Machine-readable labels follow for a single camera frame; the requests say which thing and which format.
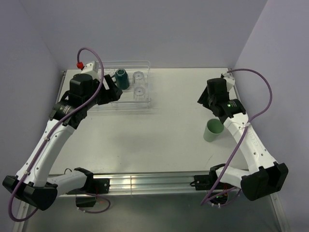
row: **gray wall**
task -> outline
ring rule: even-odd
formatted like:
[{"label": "gray wall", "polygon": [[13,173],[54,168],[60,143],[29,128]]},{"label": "gray wall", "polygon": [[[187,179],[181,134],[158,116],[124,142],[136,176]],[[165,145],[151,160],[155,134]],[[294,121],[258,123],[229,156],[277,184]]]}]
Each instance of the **gray wall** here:
[{"label": "gray wall", "polygon": [[20,1],[67,69],[75,68],[72,59],[82,46],[94,48],[105,61],[232,67],[267,0]]},{"label": "gray wall", "polygon": [[[15,175],[41,137],[56,100],[60,71],[17,0],[0,7],[0,180]],[[0,228],[11,231],[9,192],[0,188]],[[15,201],[15,215],[19,201]]]},{"label": "gray wall", "polygon": [[[270,81],[273,104],[254,121],[265,146],[289,175],[280,196],[293,231],[309,231],[309,1],[268,0],[236,68],[260,71]],[[268,92],[257,76],[237,73],[240,96],[252,115],[266,106]]]}]

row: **robotic arm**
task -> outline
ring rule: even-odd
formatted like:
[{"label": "robotic arm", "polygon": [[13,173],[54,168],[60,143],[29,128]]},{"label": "robotic arm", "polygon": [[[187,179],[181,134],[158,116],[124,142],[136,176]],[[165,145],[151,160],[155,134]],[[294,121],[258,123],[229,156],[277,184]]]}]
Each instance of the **robotic arm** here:
[{"label": "robotic arm", "polygon": [[[288,168],[284,163],[278,164],[266,150],[252,125],[248,124],[249,118],[241,102],[238,99],[230,100],[228,92],[234,84],[235,80],[230,75],[208,80],[198,103],[211,110],[220,119],[236,142],[239,142],[245,127],[248,127],[240,149],[249,170],[244,171],[228,166],[220,182],[242,189],[244,195],[250,201],[254,201],[281,190]],[[217,180],[224,166],[225,164],[220,164],[211,168],[209,176],[212,184]]]},{"label": "robotic arm", "polygon": [[[77,129],[80,122],[86,118],[87,111],[95,104],[102,105],[120,99],[122,90],[114,84],[109,75],[104,76],[104,78],[108,88],[102,85],[98,95],[88,105],[65,120],[47,139],[46,135],[59,120],[93,96],[99,86],[98,63],[93,61],[86,64],[82,72],[70,80],[70,89],[65,92],[60,102],[53,107],[44,134],[31,156],[15,176],[6,176],[2,183],[12,193],[26,172],[27,177],[19,187],[15,195],[16,198],[41,210],[46,210],[57,196],[73,189],[88,191],[92,187],[93,173],[83,168],[76,168],[69,174],[57,177],[48,178],[48,175],[63,145]],[[27,172],[27,167],[41,144],[46,140],[48,141],[47,145],[34,166]]]}]

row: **cup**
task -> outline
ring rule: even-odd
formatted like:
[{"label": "cup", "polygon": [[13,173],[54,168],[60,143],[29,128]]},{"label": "cup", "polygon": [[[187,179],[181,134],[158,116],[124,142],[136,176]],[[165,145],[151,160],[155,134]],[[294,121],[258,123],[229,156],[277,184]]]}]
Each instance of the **cup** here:
[{"label": "cup", "polygon": [[212,142],[223,132],[223,130],[224,125],[220,120],[213,118],[207,122],[203,137],[205,141]]}]

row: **red cable cap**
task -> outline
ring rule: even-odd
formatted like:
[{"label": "red cable cap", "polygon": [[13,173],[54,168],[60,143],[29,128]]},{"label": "red cable cap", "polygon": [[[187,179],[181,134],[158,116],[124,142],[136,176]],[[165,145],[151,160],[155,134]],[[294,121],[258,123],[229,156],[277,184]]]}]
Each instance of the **red cable cap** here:
[{"label": "red cable cap", "polygon": [[81,69],[81,70],[83,70],[83,68],[84,68],[84,64],[83,64],[82,62],[78,62],[78,63],[76,64],[76,66],[77,66],[77,68],[79,68],[79,69]]}]

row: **tabletop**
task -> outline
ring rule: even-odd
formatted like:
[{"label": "tabletop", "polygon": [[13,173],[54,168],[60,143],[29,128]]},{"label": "tabletop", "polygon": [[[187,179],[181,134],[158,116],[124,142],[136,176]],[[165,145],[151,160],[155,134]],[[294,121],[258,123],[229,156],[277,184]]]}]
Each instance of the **tabletop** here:
[{"label": "tabletop", "polygon": [[[203,132],[212,112],[197,103],[207,80],[227,69],[151,69],[151,109],[147,112],[88,112],[58,155],[50,174],[82,167],[93,173],[207,171],[226,163],[236,142],[228,130],[212,143]],[[80,70],[68,70],[61,86]],[[237,98],[235,89],[230,98]],[[247,169],[238,151],[232,167]]]}]

